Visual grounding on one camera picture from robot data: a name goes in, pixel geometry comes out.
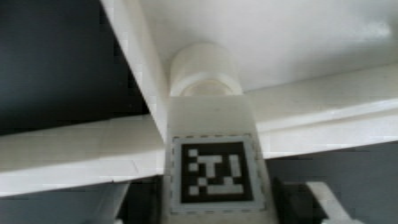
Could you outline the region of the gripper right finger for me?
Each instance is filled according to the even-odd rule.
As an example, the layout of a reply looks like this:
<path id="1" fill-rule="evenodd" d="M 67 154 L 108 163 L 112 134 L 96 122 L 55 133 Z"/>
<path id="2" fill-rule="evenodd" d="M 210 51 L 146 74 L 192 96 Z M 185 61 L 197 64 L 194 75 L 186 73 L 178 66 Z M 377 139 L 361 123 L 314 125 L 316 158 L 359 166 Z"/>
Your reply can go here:
<path id="1" fill-rule="evenodd" d="M 364 224 L 350 216 L 323 182 L 274 179 L 272 191 L 281 224 Z"/>

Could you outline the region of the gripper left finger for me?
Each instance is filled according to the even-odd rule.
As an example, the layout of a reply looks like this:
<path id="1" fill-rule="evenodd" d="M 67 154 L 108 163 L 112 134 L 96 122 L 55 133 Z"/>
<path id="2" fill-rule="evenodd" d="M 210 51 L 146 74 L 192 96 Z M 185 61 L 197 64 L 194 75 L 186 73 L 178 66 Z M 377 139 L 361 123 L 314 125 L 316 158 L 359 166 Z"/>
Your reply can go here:
<path id="1" fill-rule="evenodd" d="M 87 224 L 160 224 L 160 189 L 158 176 L 107 184 L 99 208 Z"/>

